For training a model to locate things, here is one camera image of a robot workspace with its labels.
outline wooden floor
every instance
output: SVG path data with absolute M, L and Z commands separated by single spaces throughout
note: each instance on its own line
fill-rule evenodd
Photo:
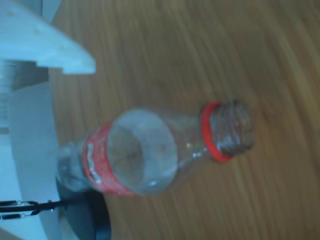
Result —
M 61 144 L 146 104 L 238 98 L 256 120 L 233 162 L 162 195 L 106 196 L 113 240 L 320 239 L 320 7 L 297 3 L 62 1 L 55 26 L 97 72 L 50 72 Z

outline black base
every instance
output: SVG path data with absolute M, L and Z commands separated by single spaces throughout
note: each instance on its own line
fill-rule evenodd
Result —
M 79 240 L 110 240 L 111 225 L 103 195 L 97 191 L 72 192 L 56 181 L 59 195 L 69 204 L 66 219 Z

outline red bottle ring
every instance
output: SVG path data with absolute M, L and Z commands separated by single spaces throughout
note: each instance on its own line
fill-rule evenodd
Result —
M 220 163 L 226 163 L 233 157 L 223 154 L 213 142 L 213 134 L 211 131 L 210 115 L 216 107 L 222 105 L 222 102 L 213 102 L 206 105 L 201 114 L 201 132 L 204 144 L 211 156 Z

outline bottle label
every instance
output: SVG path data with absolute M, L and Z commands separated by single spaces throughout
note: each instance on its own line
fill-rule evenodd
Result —
M 133 195 L 113 174 L 108 159 L 107 140 L 112 122 L 100 128 L 84 142 L 82 164 L 86 177 L 101 192 Z

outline plastic bottle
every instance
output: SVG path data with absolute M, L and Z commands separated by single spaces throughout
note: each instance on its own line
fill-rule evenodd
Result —
M 204 160 L 226 163 L 254 143 L 253 118 L 238 100 L 210 103 L 198 116 L 135 108 L 62 147 L 57 178 L 72 191 L 153 195 Z

